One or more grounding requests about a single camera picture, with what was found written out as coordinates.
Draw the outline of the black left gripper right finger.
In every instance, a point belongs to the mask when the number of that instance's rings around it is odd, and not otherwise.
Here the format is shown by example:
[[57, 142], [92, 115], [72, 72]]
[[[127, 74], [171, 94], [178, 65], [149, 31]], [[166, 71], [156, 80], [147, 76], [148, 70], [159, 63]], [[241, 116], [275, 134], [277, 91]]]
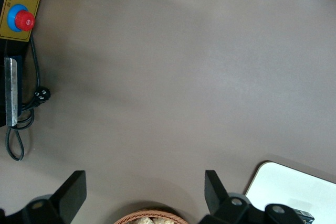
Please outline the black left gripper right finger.
[[241, 194], [229, 194], [214, 170], [206, 170], [204, 197], [209, 214], [199, 223], [302, 223], [295, 211], [282, 204], [268, 204], [264, 211], [255, 208]]

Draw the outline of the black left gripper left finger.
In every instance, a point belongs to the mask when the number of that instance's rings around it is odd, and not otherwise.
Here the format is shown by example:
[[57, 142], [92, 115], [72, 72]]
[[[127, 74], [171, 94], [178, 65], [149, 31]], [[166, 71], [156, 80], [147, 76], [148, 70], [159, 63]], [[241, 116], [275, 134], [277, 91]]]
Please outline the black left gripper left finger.
[[1, 209], [1, 223], [71, 223], [86, 198], [86, 172], [76, 170], [50, 197], [36, 198], [11, 215]]

